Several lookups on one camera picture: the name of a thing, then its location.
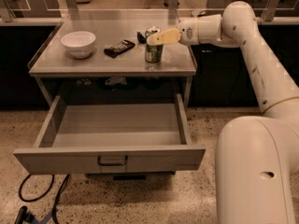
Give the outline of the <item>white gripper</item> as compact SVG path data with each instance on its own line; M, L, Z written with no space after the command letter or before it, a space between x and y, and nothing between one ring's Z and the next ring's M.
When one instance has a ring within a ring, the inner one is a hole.
M178 28L162 32L155 30L147 37L147 44L150 46L170 45L178 42L186 46L199 44L199 28L196 18L181 21Z

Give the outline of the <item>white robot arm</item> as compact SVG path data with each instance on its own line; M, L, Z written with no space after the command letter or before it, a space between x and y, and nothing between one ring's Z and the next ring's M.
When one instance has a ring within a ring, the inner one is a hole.
M181 21L150 45L240 48L260 115L233 119L215 153L217 224L296 224L291 175L299 171L299 87L260 34L252 7Z

